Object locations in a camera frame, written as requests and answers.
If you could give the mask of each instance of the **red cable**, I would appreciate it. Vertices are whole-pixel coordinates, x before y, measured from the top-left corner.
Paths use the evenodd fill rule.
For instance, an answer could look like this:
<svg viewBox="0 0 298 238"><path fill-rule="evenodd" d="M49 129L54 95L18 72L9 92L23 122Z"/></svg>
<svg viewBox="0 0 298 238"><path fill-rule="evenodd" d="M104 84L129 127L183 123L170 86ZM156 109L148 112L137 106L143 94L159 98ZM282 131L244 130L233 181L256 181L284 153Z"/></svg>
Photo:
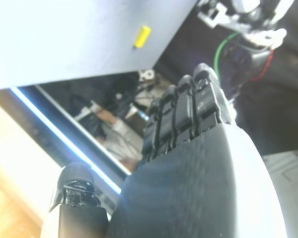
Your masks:
<svg viewBox="0 0 298 238"><path fill-rule="evenodd" d="M265 66L264 66L263 70L261 71L261 73L257 77L251 78L250 81L259 81L265 76L270 64L272 63L273 57L274 57L274 51L271 50L270 55L268 56L268 59L265 63Z"/></svg>

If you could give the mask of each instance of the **gray floor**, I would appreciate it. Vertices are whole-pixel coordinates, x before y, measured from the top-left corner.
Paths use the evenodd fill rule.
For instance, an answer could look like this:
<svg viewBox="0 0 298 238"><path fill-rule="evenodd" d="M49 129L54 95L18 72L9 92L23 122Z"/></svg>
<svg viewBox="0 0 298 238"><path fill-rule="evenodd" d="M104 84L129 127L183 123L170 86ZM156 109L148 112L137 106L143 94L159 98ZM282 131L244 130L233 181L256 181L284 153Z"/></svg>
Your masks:
<svg viewBox="0 0 298 238"><path fill-rule="evenodd" d="M298 151L263 159L281 203L288 238L298 238Z"/></svg>

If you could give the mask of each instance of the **green cable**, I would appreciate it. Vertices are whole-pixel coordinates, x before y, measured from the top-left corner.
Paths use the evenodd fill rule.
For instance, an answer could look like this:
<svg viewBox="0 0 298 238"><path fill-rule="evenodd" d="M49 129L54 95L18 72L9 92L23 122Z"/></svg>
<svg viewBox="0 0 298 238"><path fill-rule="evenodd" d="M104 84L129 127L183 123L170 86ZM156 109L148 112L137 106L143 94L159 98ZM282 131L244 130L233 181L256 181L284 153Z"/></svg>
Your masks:
<svg viewBox="0 0 298 238"><path fill-rule="evenodd" d="M228 37L226 37L219 45L219 47L217 48L217 51L215 53L215 57L214 57L214 71L217 74L218 78L220 79L220 71L219 71L219 59L220 59L220 55L221 55L221 51L223 50L224 46L231 40L233 39L235 36L237 36L239 33L238 32L234 32L232 34L230 34Z"/></svg>

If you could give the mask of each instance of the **yellow block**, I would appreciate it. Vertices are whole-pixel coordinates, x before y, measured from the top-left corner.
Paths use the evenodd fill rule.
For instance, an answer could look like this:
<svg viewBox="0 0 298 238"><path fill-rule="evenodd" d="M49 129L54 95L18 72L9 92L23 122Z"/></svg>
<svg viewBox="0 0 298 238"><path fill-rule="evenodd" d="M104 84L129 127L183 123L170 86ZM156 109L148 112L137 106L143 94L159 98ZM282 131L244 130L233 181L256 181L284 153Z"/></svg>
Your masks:
<svg viewBox="0 0 298 238"><path fill-rule="evenodd" d="M141 48L142 46L144 46L149 34L151 32L151 28L150 27L147 27L147 26L142 26L138 36L137 36L137 39L134 43L134 46L136 48Z"/></svg>

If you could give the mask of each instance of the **blue light strip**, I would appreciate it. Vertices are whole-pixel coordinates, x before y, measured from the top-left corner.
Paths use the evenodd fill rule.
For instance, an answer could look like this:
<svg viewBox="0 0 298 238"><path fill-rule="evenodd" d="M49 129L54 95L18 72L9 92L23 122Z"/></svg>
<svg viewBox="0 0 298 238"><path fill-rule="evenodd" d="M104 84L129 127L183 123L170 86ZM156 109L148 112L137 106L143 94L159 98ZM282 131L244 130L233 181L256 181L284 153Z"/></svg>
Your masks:
<svg viewBox="0 0 298 238"><path fill-rule="evenodd" d="M91 166L91 168L108 184L116 193L121 193L121 188L115 184L96 164L94 164L70 139L66 137L17 87L10 90L78 157Z"/></svg>

